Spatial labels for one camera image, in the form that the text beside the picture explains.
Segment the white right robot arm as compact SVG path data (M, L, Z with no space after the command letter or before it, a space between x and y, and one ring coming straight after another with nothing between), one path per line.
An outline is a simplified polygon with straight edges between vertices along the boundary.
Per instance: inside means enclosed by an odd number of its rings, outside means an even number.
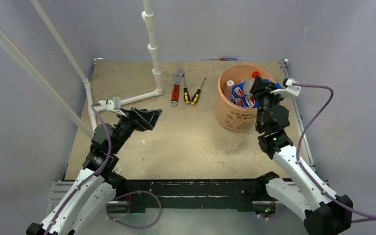
M347 196L339 196L300 157L285 128L290 125L289 110L280 102L297 97L300 88L293 79L276 84L257 75L250 88L251 97L258 103L256 131L261 150L279 165L295 183L297 189L275 177L255 186L261 199L270 196L278 199L293 211L304 223L310 235L338 235L352 224L353 202Z

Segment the clear bottle red cap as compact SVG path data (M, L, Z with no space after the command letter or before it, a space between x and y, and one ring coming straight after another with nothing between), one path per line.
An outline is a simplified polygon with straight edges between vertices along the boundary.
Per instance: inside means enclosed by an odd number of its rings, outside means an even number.
M233 99L233 95L232 95L232 89L233 89L233 86L235 85L235 82L232 81L232 80L228 80L226 82L226 87L224 88L223 90L223 94L224 96L229 100L229 101L232 101Z

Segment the Pepsi bottle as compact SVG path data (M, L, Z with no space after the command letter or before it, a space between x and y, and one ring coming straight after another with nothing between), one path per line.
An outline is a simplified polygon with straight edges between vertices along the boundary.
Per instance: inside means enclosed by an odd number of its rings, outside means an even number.
M259 102L256 101L254 98L252 98L251 96L245 96L244 101L241 106L243 108L252 109L252 108L257 108L258 105L259 105Z

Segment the orange plastic bin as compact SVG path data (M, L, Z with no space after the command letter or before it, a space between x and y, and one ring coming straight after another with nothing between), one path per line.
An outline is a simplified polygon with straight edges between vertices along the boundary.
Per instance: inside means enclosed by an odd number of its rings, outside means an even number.
M255 126L257 108L244 108L232 103L224 95L229 80L239 83L246 78L251 78L252 73L258 72L262 78L273 81L273 78L264 69L249 64L238 64L227 68L217 82L217 98L215 114L218 122L227 130L242 132Z

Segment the Pepsi bottle corner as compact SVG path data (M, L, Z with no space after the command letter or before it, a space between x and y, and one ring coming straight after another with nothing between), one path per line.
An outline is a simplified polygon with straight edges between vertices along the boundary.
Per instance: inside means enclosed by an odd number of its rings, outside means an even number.
M251 95L250 90L254 84L254 79L247 79L238 84L233 85L231 94L236 98Z

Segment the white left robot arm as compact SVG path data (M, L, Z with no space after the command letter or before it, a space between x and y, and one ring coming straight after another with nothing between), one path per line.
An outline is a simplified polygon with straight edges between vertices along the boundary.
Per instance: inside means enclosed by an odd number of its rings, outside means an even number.
M101 122L94 130L88 153L77 178L60 203L40 223L31 223L28 235L78 235L86 224L112 200L130 195L124 177L113 171L118 162L116 154L135 131L154 129L161 109L119 109L119 122Z

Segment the Pepsi bottle front edge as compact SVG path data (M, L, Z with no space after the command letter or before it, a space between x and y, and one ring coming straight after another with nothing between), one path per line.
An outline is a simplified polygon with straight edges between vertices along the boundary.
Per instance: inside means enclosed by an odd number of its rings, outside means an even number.
M232 103L240 107L243 106L244 102L245 102L245 97L234 97L232 99Z

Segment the red label bottle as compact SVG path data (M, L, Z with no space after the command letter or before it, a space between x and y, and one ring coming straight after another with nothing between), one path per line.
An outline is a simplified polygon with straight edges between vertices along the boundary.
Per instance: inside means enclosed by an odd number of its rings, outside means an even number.
M252 73L252 77L253 77L253 78L261 77L261 74L260 74L259 71L254 71L254 72Z

